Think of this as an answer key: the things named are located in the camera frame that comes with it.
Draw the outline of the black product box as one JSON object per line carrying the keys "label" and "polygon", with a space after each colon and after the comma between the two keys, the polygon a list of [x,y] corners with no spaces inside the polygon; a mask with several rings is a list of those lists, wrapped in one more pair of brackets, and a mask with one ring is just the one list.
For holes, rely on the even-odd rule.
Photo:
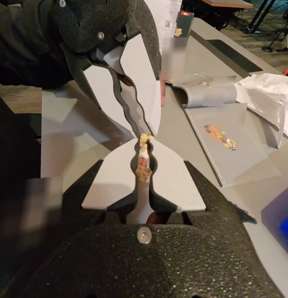
{"label": "black product box", "polygon": [[174,37],[189,38],[191,26],[193,23],[194,13],[181,10],[178,18]]}

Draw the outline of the long wooden table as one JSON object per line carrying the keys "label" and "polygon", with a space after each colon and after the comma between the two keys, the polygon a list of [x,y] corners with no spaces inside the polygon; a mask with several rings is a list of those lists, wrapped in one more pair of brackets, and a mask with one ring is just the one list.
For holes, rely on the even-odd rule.
{"label": "long wooden table", "polygon": [[251,9],[253,4],[243,0],[201,0],[212,7]]}

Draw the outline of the brown tan brick model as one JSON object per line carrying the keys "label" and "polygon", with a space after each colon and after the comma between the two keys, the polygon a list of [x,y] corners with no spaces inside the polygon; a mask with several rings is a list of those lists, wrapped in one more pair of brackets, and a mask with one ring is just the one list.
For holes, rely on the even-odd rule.
{"label": "brown tan brick model", "polygon": [[149,155],[148,155],[148,140],[153,139],[152,134],[141,134],[140,136],[140,151],[138,155],[138,167],[136,174],[138,176],[139,183],[146,181],[152,174],[149,168]]}

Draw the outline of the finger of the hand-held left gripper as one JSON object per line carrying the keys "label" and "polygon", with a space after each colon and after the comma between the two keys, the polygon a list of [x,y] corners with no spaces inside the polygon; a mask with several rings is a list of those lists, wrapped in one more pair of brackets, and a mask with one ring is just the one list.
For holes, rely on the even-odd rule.
{"label": "finger of the hand-held left gripper", "polygon": [[154,75],[140,33],[126,42],[120,56],[120,66],[133,83],[145,123],[151,134],[156,136],[161,121],[161,86]]}
{"label": "finger of the hand-held left gripper", "polygon": [[121,86],[115,71],[92,65],[84,71],[84,76],[104,114],[124,133],[139,138],[139,129],[121,96]]}

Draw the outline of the grey instruction booklet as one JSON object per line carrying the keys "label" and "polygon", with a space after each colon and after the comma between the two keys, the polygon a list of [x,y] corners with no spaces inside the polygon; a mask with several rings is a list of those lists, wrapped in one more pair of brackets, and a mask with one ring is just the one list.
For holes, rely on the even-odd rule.
{"label": "grey instruction booklet", "polygon": [[235,80],[199,72],[167,81],[182,93],[184,113],[221,187],[281,175],[245,127],[247,104],[236,101],[240,93]]}

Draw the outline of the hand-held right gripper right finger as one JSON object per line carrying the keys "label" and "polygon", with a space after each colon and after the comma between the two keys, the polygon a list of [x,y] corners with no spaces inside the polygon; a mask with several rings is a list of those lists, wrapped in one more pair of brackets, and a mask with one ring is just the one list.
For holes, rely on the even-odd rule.
{"label": "hand-held right gripper right finger", "polygon": [[203,211],[206,205],[186,164],[176,152],[155,139],[148,140],[149,203],[156,212]]}

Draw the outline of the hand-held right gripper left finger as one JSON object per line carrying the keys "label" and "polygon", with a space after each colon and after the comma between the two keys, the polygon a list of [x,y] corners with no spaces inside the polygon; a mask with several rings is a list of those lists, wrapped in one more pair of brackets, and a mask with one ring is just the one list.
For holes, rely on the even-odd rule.
{"label": "hand-held right gripper left finger", "polygon": [[139,139],[132,139],[105,157],[82,203],[83,209],[106,210],[132,194],[138,179],[131,162],[135,157],[137,166],[138,146]]}

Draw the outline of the person's left hand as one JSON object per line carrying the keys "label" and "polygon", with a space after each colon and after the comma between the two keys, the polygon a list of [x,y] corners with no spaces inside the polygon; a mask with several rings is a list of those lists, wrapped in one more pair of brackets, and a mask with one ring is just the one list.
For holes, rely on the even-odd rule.
{"label": "person's left hand", "polygon": [[165,106],[166,87],[165,81],[162,78],[162,71],[160,70],[160,87],[161,87],[161,107]]}

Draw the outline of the white paper bag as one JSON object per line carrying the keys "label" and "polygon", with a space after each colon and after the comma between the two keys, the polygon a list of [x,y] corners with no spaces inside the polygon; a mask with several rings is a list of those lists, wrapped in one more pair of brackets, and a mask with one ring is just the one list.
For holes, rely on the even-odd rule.
{"label": "white paper bag", "polygon": [[163,42],[173,38],[182,0],[145,0],[157,28],[160,53]]}
{"label": "white paper bag", "polygon": [[277,74],[253,74],[235,83],[236,101],[279,129],[276,137],[280,148],[283,134],[288,137],[288,77]]}

